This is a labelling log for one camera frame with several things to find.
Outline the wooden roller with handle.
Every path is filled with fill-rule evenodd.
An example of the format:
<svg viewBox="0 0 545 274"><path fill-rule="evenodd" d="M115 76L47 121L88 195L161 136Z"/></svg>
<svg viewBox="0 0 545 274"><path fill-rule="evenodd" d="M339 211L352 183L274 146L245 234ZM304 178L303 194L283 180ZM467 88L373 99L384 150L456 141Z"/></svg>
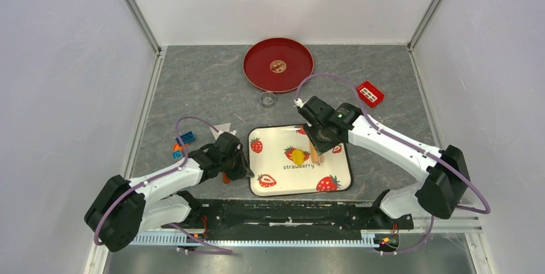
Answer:
<svg viewBox="0 0 545 274"><path fill-rule="evenodd" d="M311 141L309 141L309 149L311 162L317 165L322 164L325 159L320 153L318 153Z"/></svg>

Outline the white strawberry tray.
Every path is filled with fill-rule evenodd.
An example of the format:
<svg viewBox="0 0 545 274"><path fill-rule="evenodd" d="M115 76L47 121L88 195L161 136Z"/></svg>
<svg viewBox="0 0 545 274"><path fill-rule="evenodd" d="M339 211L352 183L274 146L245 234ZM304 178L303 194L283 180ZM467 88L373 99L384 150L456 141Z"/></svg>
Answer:
<svg viewBox="0 0 545 274"><path fill-rule="evenodd" d="M249 133L249 180L258 197L290 196L316 192L341 192L352 185L352 170L344 144L322 154L320 165L309 157L297 166L290 158L294 149L309 152L310 139L301 124L258 127Z"/></svg>

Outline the yellow dough lump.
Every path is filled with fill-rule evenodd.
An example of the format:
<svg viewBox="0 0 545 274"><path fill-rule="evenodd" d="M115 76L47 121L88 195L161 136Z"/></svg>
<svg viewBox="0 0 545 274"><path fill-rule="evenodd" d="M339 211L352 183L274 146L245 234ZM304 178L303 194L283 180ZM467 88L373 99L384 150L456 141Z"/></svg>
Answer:
<svg viewBox="0 0 545 274"><path fill-rule="evenodd" d="M310 154L307 151L303 151L301 149L294 149L290 154L291 160L297 166L304 164L304 162L308 160L309 157Z"/></svg>

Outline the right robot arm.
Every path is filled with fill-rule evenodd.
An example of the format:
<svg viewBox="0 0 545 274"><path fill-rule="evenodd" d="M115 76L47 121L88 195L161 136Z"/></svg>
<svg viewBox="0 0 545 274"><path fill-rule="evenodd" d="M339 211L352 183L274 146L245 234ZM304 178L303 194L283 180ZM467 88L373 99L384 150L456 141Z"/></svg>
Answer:
<svg viewBox="0 0 545 274"><path fill-rule="evenodd" d="M318 154L349 143L382 156L415 178L414 184L387 189L375 200L371 220L376 226L387 228L407 214L420 212L440 219L453 215L470 181L458 148L450 145L442 150L420 143L381 125L352 104L334 109L316 96L294 103Z"/></svg>

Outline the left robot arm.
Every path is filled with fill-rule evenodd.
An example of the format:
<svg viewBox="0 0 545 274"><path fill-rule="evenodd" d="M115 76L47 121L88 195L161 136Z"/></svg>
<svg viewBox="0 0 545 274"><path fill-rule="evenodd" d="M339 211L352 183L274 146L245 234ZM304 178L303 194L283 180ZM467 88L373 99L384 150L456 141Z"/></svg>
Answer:
<svg viewBox="0 0 545 274"><path fill-rule="evenodd" d="M230 181L253 177L241 141L222 132L213 143L189 152L169 167L140 178L107 180L84 215L97 246L117 252L140 233L168 224L197 226L201 204L187 188L224 175Z"/></svg>

